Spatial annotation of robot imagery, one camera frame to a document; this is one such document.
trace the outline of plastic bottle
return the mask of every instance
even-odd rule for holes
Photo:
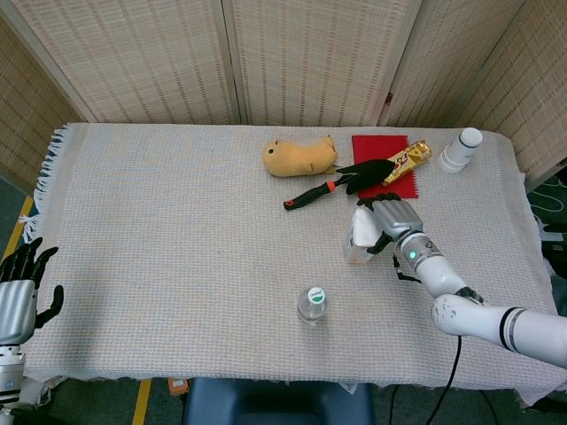
[[[467,127],[438,156],[439,166],[448,173],[459,173],[469,164],[470,157],[482,142],[482,133]]]
[[[298,315],[308,323],[320,320],[329,307],[329,300],[322,288],[307,288],[298,299]]]

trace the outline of white robotic arm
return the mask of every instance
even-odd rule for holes
[[[389,242],[412,266],[423,286],[436,298],[433,323],[450,335],[476,336],[512,352],[567,368],[567,318],[523,307],[490,306],[454,271],[423,223],[406,201],[395,195],[361,199],[374,212],[382,237],[372,253]]]

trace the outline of black robotic finger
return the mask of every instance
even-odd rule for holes
[[[26,257],[27,250],[29,249],[29,244],[24,243],[21,245],[12,255],[12,262],[8,268],[8,277],[6,277],[6,281],[15,281],[19,279],[19,275],[21,272],[21,266],[24,262],[24,258]]]
[[[54,246],[53,248],[49,248],[48,250],[42,252],[40,256],[37,258],[37,261],[34,264],[34,269],[30,276],[30,279],[35,282],[36,289],[39,288],[39,283],[42,280],[43,273],[45,272],[45,266],[47,266],[47,262],[53,255],[56,254],[57,251],[59,251],[59,248],[57,246]]]
[[[364,205],[367,208],[369,208],[371,211],[374,211],[374,206],[372,204],[376,201],[401,201],[401,198],[398,196],[397,193],[389,192],[389,193],[377,195],[375,197],[364,197],[362,199],[359,199],[356,204],[358,206]]]
[[[27,254],[24,257],[23,263],[20,268],[20,279],[31,279],[32,272],[34,271],[35,254],[37,253],[37,248],[39,248],[39,245],[42,244],[42,241],[43,239],[41,237],[38,237],[37,239],[34,239],[29,243]]]
[[[9,255],[0,264],[0,282],[6,282],[8,278],[8,267],[12,264],[13,256],[14,254]]]
[[[366,251],[370,254],[378,254],[379,252],[381,252],[387,244],[389,244],[392,241],[392,239],[385,233],[382,232],[382,235],[380,236],[380,238],[377,240],[376,244],[370,248],[368,248]]]
[[[367,208],[369,208],[371,211],[374,211],[374,206],[372,206],[372,203],[374,202],[375,198],[373,197],[362,197],[361,199],[358,200],[358,202],[356,203],[358,206],[364,205]]]
[[[35,328],[43,328],[43,325],[53,319],[61,312],[63,301],[65,299],[63,287],[58,285],[53,290],[53,302],[51,307],[35,316]]]

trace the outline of bottle cap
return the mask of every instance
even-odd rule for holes
[[[311,304],[320,304],[325,300],[325,291],[321,288],[311,288],[307,293],[307,298]]]
[[[459,135],[461,143],[468,148],[476,148],[482,142],[482,133],[473,127],[465,128]]]

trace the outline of woven room divider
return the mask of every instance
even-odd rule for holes
[[[0,19],[0,174],[31,194],[53,128],[81,118]]]
[[[12,0],[99,122],[239,122],[219,1]]]
[[[565,22],[564,0],[528,0],[465,93],[464,110],[448,122],[508,137],[528,189],[566,165]]]
[[[229,0],[250,124],[374,126],[420,2]]]
[[[440,127],[524,0],[423,0],[379,125]]]

